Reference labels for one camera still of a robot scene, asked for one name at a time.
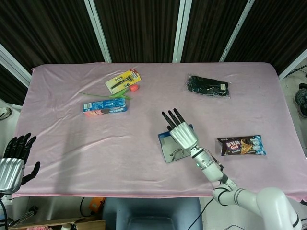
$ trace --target robotic hand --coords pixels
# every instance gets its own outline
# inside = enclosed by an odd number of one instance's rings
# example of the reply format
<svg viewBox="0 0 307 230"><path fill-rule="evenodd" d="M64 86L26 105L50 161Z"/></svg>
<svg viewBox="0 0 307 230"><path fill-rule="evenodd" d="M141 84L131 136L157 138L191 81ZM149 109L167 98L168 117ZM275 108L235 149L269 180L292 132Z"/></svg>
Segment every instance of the robotic hand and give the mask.
<svg viewBox="0 0 307 230"><path fill-rule="evenodd" d="M20 186L35 178L40 162L36 162L31 174L24 176L24 167L29 157L32 144L36 137L31 133L19 138L13 138L6 147L3 158L0 160L0 193L12 194L19 190Z"/></svg>
<svg viewBox="0 0 307 230"><path fill-rule="evenodd" d="M302 223L282 190L269 187L255 194L237 185L222 172L223 166L211 153L198 146L198 137L185 122L177 109L170 117L162 115L170 124L167 129L170 135L181 146L189 151L191 157L210 182L219 181L220 185L213 190L214 199L222 206L238 205L261 216L267 230L301 230Z"/></svg>

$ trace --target yellow razor package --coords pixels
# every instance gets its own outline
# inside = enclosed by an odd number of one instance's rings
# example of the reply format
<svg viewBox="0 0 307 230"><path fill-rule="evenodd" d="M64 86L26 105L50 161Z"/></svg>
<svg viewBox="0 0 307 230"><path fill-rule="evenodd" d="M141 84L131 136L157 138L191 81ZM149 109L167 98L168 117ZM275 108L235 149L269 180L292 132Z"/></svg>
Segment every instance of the yellow razor package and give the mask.
<svg viewBox="0 0 307 230"><path fill-rule="evenodd" d="M107 88L110 90L111 94L115 94L123 89L139 82L141 76L135 69L129 69L128 71L108 80L106 82Z"/></svg>

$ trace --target orange device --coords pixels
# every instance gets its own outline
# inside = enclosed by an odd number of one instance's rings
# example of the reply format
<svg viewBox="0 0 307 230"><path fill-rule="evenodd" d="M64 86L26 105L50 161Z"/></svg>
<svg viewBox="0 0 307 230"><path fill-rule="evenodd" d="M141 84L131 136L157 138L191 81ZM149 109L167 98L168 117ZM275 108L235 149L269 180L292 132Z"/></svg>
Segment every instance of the orange device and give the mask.
<svg viewBox="0 0 307 230"><path fill-rule="evenodd" d="M98 213L102 206L104 205L104 202L105 202L105 198L101 198L101 197L94 197L90 203L90 206L89 208L95 212L95 213Z"/></svg>

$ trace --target pink tablecloth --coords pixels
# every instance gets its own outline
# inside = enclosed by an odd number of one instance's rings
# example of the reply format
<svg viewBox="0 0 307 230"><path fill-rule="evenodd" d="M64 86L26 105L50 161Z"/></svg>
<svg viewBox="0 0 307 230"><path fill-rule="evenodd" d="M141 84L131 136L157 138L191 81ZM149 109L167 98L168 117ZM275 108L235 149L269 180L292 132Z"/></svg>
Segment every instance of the pink tablecloth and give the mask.
<svg viewBox="0 0 307 230"><path fill-rule="evenodd" d="M127 112L86 117L85 102L108 95L105 81L135 68L140 89ZM231 82L231 98L185 91L187 74ZM192 158L166 164L157 134L161 111L177 108L193 124L200 145L237 183L257 192L276 186L307 198L307 162L274 68L265 63L78 64L35 68L16 135L32 132L26 172L37 177L15 196L210 196L213 185ZM267 156L220 155L216 138L260 134Z"/></svg>

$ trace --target black curtain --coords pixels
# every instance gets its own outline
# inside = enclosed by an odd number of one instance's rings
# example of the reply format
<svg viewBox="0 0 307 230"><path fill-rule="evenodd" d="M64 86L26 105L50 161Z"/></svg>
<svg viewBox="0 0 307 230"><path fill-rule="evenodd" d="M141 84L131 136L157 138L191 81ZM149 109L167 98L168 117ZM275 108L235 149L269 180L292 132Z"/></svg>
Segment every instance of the black curtain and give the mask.
<svg viewBox="0 0 307 230"><path fill-rule="evenodd" d="M104 61L83 0L0 1L0 30L0 43L29 72Z"/></svg>
<svg viewBox="0 0 307 230"><path fill-rule="evenodd" d="M193 0L182 62L218 62L247 0Z"/></svg>
<svg viewBox="0 0 307 230"><path fill-rule="evenodd" d="M172 62L179 0L96 0L112 62Z"/></svg>
<svg viewBox="0 0 307 230"><path fill-rule="evenodd" d="M27 89L5 67L0 65L0 98L2 100L6 103L23 105Z"/></svg>
<svg viewBox="0 0 307 230"><path fill-rule="evenodd" d="M257 0L225 61L271 63L282 73L307 48L307 1Z"/></svg>

